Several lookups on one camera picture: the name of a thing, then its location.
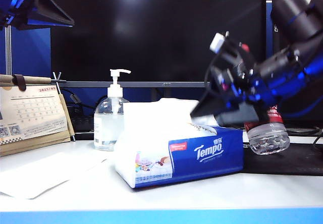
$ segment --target pump dispenser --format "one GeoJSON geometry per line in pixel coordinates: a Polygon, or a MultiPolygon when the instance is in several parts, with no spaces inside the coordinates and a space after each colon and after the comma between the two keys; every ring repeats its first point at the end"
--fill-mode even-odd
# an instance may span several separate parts
{"type": "Polygon", "coordinates": [[[130,74],[125,69],[110,69],[113,83],[107,89],[107,98],[103,100],[94,113],[94,147],[99,150],[113,151],[115,143],[124,129],[123,89],[118,84],[120,73],[130,74]]]}

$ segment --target black monitor screen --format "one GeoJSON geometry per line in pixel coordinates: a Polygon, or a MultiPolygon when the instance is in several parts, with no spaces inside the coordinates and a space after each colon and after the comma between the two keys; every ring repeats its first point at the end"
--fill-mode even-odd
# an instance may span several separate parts
{"type": "Polygon", "coordinates": [[[265,0],[54,0],[74,20],[52,28],[53,71],[70,81],[200,82],[217,32],[265,57],[265,0]]]}

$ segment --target tissue box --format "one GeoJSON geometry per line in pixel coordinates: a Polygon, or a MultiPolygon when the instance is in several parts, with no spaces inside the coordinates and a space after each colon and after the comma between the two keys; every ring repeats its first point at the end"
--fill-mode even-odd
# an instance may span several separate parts
{"type": "Polygon", "coordinates": [[[131,188],[218,176],[243,169],[242,131],[193,124],[128,131],[116,155],[116,171],[131,188]]]}

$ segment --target robotic arm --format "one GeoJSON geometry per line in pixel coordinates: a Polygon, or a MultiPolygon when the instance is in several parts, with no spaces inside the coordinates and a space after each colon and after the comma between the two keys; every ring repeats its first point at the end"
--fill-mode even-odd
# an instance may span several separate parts
{"type": "Polygon", "coordinates": [[[0,29],[19,30],[73,26],[74,21],[53,0],[0,0],[0,29]]]}
{"type": "Polygon", "coordinates": [[[246,45],[216,34],[206,92],[192,117],[214,114],[221,126],[266,121],[270,106],[323,76],[323,0],[278,0],[272,19],[290,45],[260,64],[246,45]]]}

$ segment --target white desk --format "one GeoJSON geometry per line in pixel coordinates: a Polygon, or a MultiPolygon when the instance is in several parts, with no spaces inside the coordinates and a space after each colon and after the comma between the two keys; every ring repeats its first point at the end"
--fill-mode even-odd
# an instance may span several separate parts
{"type": "MultiPolygon", "coordinates": [[[[35,149],[0,158],[1,170],[9,170],[54,153],[85,153],[86,151],[97,151],[93,148],[92,141],[62,143],[35,149]]],[[[113,168],[114,153],[97,152],[106,155],[107,161],[33,200],[16,199],[0,194],[0,211],[4,214],[21,211],[216,210],[297,207],[320,207],[323,211],[323,177],[239,173],[150,189],[132,190],[113,168]]]]}

